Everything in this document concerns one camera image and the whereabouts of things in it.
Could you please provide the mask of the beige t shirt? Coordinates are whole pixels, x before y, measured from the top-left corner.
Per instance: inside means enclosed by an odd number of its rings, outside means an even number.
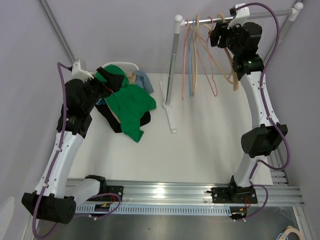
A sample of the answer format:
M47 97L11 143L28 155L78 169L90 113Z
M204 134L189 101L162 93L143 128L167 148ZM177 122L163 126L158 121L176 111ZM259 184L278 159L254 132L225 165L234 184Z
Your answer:
M117 93L121 88L126 87L130 84L135 84L136 74L133 70L122 71L120 68L106 68L105 69L109 75L109 79L104 80L104 83L111 84L110 87L111 92L108 96L103 100L105 104L108 106L110 112L115 118L116 123L121 123L117 113L119 112L119 106L115 104L115 102L111 102L111 100L115 100L113 94Z

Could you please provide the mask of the green t shirt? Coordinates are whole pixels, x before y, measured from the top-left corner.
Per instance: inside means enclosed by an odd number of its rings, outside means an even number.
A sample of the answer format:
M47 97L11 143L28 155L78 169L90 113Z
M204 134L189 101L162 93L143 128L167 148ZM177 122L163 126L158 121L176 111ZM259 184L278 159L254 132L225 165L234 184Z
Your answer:
M127 135L136 143L141 140L144 134L144 131L141 130L140 119L144 113L150 112L157 108L155 99L153 97L151 97L151 99L153 100L153 103L146 105L132 105L132 101L130 101L129 105L122 105L118 107L119 111L117 116L120 119L122 133Z

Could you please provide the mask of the grey blue t shirt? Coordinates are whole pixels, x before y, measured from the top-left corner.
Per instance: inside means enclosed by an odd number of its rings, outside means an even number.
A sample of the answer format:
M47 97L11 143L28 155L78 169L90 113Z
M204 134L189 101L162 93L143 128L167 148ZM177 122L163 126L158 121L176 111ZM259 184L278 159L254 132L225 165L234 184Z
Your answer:
M117 67L115 65L108 65L107 67ZM129 105L132 101L132 105L147 105L153 103L150 94L154 92L154 88L151 84L151 81L147 74L141 70L135 71L135 84L128 84L125 87L122 87L117 93L113 94L114 100L119 107L124 105ZM106 102L103 99L98 99L96 105L106 105Z

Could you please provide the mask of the black t shirt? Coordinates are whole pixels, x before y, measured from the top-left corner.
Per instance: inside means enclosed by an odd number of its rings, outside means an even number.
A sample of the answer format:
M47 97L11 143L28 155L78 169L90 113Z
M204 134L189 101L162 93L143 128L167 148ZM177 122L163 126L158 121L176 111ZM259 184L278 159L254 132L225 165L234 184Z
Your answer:
M98 110L98 112L107 120L110 127L115 133L122 133L121 129L121 121L116 116L116 114L111 111L109 106L106 105L95 105L95 108ZM142 118L139 120L140 126L147 125L151 121L151 114L149 111L145 112L142 116Z

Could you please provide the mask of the light blue wire hanger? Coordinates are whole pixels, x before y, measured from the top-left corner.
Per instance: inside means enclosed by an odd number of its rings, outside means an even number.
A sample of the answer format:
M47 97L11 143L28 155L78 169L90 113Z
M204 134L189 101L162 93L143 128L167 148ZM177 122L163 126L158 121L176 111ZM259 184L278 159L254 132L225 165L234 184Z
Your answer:
M196 57L194 49L194 29L195 29L195 19L192 19L192 23L188 26L188 81L189 81L189 97L193 98L195 96L196 88Z

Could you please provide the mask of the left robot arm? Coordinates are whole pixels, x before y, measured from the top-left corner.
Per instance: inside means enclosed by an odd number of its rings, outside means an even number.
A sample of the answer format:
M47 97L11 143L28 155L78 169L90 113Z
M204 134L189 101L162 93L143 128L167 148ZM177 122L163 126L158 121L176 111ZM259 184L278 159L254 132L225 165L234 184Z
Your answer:
M32 193L25 192L21 203L39 220L68 224L76 208L88 200L122 201L123 190L112 189L105 177L88 175L67 195L66 184L73 161L92 122L91 111L98 100L117 89L120 75L98 68L111 82L101 82L78 63L70 67L71 79L63 83L63 104L57 124L54 148L44 173Z

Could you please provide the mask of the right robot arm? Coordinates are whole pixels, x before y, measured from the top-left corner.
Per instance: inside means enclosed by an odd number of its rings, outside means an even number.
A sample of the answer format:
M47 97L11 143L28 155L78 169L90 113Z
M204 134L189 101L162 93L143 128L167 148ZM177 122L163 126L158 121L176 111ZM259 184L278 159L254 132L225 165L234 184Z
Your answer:
M262 27L254 22L235 25L218 22L209 35L212 47L228 49L233 55L232 69L246 94L252 122L252 129L241 137L244 154L228 186L208 191L215 204L256 204L258 171L272 169L267 157L288 132L287 126L280 124L268 96L265 66L257 53L261 36Z

